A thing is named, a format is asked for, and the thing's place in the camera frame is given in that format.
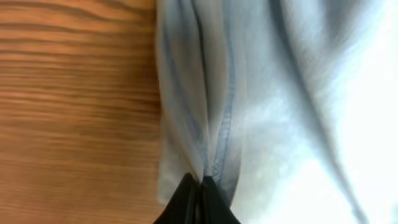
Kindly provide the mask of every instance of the white cloth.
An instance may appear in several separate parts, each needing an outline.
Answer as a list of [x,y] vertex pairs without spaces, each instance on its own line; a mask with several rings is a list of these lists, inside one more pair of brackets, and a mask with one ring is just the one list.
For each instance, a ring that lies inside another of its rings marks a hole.
[[158,3],[161,201],[192,172],[242,223],[398,223],[397,0]]

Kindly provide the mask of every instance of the garment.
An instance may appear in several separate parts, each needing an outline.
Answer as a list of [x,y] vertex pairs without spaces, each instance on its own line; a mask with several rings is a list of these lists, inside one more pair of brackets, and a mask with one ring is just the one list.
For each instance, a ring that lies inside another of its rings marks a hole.
[[242,223],[398,223],[398,1],[158,5],[161,201],[191,172]]

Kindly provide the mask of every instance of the brown wooden surface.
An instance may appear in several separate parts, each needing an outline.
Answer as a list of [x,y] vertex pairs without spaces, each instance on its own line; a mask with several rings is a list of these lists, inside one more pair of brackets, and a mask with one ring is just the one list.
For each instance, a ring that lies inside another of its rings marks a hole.
[[0,0],[0,223],[152,223],[154,0]]

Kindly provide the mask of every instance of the wooden table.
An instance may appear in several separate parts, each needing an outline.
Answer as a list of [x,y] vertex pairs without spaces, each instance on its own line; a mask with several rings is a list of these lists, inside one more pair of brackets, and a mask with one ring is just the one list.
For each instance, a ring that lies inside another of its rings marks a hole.
[[152,223],[154,0],[0,0],[0,223]]

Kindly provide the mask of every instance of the folded cloth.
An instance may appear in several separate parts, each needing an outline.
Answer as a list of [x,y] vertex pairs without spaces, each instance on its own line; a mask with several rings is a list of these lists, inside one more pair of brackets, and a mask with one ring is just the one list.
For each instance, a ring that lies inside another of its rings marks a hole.
[[158,0],[159,198],[242,223],[398,223],[398,1]]

